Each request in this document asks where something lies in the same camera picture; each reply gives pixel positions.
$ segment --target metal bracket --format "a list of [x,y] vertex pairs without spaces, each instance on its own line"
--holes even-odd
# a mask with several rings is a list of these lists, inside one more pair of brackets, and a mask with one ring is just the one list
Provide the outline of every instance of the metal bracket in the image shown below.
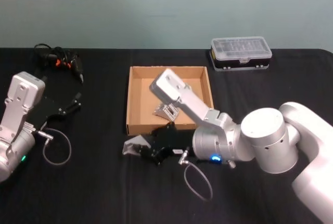
[[179,109],[176,108],[172,103],[169,105],[161,103],[153,113],[155,116],[160,116],[169,121],[175,121],[179,114]]

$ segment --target screw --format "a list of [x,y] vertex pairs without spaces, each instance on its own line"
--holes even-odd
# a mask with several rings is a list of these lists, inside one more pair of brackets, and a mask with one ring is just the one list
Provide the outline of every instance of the screw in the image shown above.
[[231,169],[236,168],[236,164],[233,160],[227,160],[227,163]]

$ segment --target plastic storage case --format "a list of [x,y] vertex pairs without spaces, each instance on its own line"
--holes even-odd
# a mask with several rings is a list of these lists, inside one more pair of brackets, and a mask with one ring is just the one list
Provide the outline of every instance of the plastic storage case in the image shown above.
[[216,71],[266,69],[272,51],[261,36],[215,38],[210,57]]

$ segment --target blue led light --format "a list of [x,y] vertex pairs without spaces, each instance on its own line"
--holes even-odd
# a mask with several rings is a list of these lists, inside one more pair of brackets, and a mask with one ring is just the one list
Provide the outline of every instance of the blue led light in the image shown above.
[[221,158],[220,155],[212,155],[212,156],[210,157],[210,160],[211,160],[211,161],[214,161],[214,162],[217,162],[217,163],[220,163],[220,162],[222,161],[222,158]]

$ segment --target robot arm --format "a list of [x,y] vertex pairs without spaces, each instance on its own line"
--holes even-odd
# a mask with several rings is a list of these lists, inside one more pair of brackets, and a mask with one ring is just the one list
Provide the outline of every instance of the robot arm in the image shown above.
[[228,114],[207,107],[170,69],[159,75],[150,89],[199,126],[193,135],[193,151],[199,159],[218,155],[231,161],[249,161],[255,157],[264,171],[282,173],[296,164],[299,142],[310,164],[292,187],[319,219],[333,222],[333,142],[329,140],[333,127],[317,114],[298,103],[285,103],[279,110],[255,110],[237,125]]

